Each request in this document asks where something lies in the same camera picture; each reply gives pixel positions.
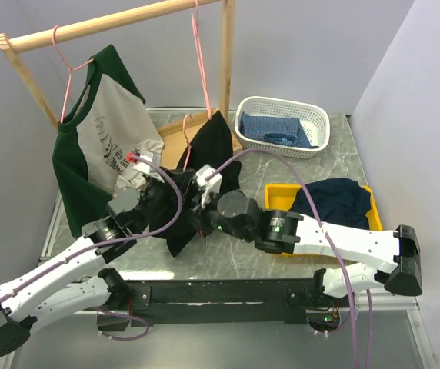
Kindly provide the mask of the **black t shirt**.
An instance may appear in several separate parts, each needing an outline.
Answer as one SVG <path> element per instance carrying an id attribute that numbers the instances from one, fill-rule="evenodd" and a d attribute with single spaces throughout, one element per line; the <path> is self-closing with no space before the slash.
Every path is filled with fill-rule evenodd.
<path id="1" fill-rule="evenodd" d="M 176 166 L 177 169 L 181 170 L 187 166 L 187 168 L 197 171 L 204 165 L 219 168 L 233 156 L 231 131 L 221 112 L 214 113 L 212 118 L 199 129 L 191 141 L 191 146 L 192 152 L 190 154 L 186 151 L 182 153 Z M 241 169 L 242 163 L 234 161 L 222 171 L 221 194 L 240 188 Z M 194 195 L 185 190 L 187 186 L 182 181 L 177 185 L 185 196 L 182 212 L 170 228 L 157 235 L 158 238 L 166 240 L 167 248 L 173 257 L 177 256 L 197 233 L 191 220 Z"/>

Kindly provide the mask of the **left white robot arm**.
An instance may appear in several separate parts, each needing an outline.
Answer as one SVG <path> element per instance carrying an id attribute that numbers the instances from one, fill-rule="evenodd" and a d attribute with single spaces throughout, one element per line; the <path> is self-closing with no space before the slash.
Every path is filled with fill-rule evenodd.
<path id="1" fill-rule="evenodd" d="M 143 189 L 125 188 L 105 206 L 103 218 L 56 257 L 0 284 L 0 357 L 16 351 L 36 331 L 86 308 L 120 308 L 126 284 L 108 264 L 140 238 L 171 227 L 194 181 L 192 169 L 160 170 Z"/>

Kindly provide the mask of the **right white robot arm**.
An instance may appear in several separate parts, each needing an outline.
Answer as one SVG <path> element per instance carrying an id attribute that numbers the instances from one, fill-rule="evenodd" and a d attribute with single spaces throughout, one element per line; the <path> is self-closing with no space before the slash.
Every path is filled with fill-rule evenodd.
<path id="1" fill-rule="evenodd" d="M 220 231 L 269 254 L 320 255 L 341 258 L 351 265 L 314 273 L 311 298 L 330 305 L 350 292 L 384 288 L 400 296 L 423 293 L 421 258 L 415 229 L 399 225 L 394 231 L 372 231 L 328 222 L 293 211 L 264 210 L 240 190 L 224 195 L 202 191 L 193 200 L 198 230 Z"/>

